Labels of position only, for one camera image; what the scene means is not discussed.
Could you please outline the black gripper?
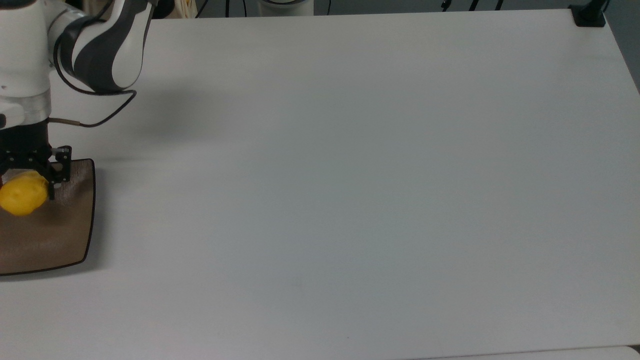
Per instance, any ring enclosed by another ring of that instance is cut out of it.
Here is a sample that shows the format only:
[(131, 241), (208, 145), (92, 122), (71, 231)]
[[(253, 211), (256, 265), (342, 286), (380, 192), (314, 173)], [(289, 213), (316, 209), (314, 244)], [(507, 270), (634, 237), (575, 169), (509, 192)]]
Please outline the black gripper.
[(2, 129), (0, 152), (2, 176), (9, 170), (36, 171), (46, 177), (50, 201), (55, 200), (56, 189), (70, 180), (73, 148), (51, 148), (46, 121)]

